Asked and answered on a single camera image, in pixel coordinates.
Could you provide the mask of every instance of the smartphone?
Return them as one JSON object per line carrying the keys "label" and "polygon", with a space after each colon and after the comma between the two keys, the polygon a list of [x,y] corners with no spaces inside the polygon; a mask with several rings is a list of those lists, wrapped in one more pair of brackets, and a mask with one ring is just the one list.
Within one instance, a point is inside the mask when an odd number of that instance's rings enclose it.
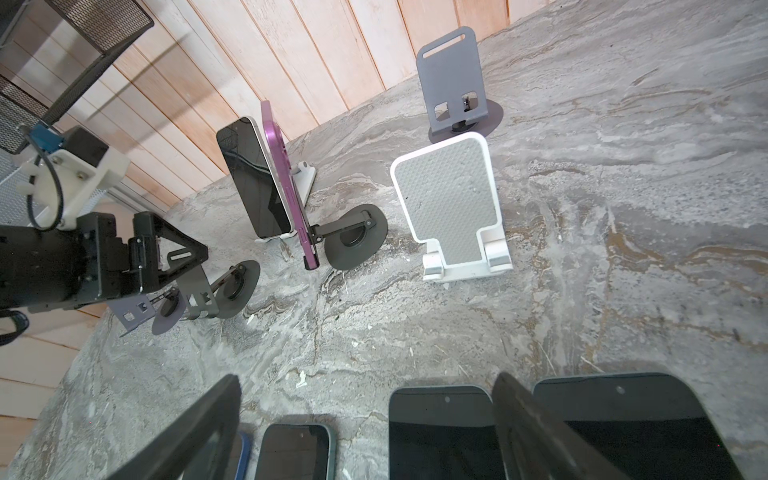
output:
{"label": "smartphone", "polygon": [[273,177],[272,157],[253,119],[232,122],[216,133],[216,141],[256,235],[268,240],[293,231],[283,191]]}
{"label": "smartphone", "polygon": [[488,393],[477,386],[396,390],[389,399],[389,477],[505,480]]}
{"label": "smartphone", "polygon": [[270,425],[254,480],[333,480],[336,438],[320,424]]}
{"label": "smartphone", "polygon": [[742,478],[694,392],[671,375],[545,379],[533,397],[634,480]]}
{"label": "smartphone", "polygon": [[304,268],[314,270],[319,266],[315,240],[310,237],[310,222],[306,219],[306,213],[296,191],[293,177],[290,174],[291,166],[286,145],[283,141],[283,132],[272,117],[272,108],[268,100],[261,102],[261,121],[264,125],[266,143],[269,145],[270,154],[275,164],[275,172],[277,173],[280,186],[285,193],[285,201],[293,225],[296,228],[296,233],[299,236],[299,243],[301,243],[301,248],[304,250]]}

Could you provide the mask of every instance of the black phone screen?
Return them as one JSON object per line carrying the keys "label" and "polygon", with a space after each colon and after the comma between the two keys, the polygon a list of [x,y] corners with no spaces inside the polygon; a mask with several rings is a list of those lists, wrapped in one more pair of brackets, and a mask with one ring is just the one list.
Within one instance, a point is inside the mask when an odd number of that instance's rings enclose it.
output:
{"label": "black phone screen", "polygon": [[292,229],[254,128],[241,118],[219,130],[216,140],[256,235],[277,237]]}
{"label": "black phone screen", "polygon": [[505,480],[488,394],[474,386],[396,390],[389,477]]}
{"label": "black phone screen", "polygon": [[694,393],[671,375],[547,379],[533,396],[634,480],[742,478]]}
{"label": "black phone screen", "polygon": [[321,425],[270,425],[255,480],[326,480],[330,438]]}

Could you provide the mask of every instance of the black cable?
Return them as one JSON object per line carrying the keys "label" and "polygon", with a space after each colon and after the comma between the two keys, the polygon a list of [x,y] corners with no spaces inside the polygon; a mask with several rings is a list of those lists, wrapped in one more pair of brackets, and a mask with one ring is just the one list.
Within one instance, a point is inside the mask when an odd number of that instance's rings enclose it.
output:
{"label": "black cable", "polygon": [[[27,215],[29,216],[29,223],[31,223],[34,228],[40,230],[41,232],[48,232],[55,229],[61,222],[61,218],[64,216],[64,192],[61,189],[61,181],[58,179],[58,174],[56,174],[56,170],[53,168],[53,162],[51,162],[51,159],[48,158],[48,154],[46,154],[43,149],[40,148],[37,142],[32,140],[32,136],[29,134],[29,127],[26,125],[20,125],[18,127],[18,131],[24,135],[24,138],[26,138],[29,144],[35,149],[35,151],[38,152],[38,157],[35,158],[35,166],[37,167],[40,165],[40,159],[42,158],[42,160],[45,162],[45,166],[48,167],[48,171],[51,172],[53,184],[56,186],[56,197],[58,199],[56,218],[50,226],[45,228],[41,227],[38,221],[35,219],[35,212],[32,208],[32,195],[27,195]],[[32,185],[35,184],[35,175],[29,176],[29,183]]]}

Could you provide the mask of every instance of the marble countertop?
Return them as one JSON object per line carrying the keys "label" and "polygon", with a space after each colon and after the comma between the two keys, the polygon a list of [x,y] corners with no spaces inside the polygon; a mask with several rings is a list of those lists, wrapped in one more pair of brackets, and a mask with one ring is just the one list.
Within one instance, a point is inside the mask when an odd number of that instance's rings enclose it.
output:
{"label": "marble countertop", "polygon": [[387,477],[397,387],[638,370],[687,382],[765,478],[768,3],[565,0],[480,53],[505,109],[488,144],[513,272],[421,281],[389,178],[429,144],[412,78],[289,145],[318,167],[311,222],[382,208],[371,260],[342,273],[321,248],[307,272],[295,238],[254,243],[229,177],[186,199],[168,219],[208,245],[209,278],[261,263],[247,308],[159,337],[104,318],[10,478],[103,478],[230,372],[254,453],[271,422],[320,420],[348,480]]}

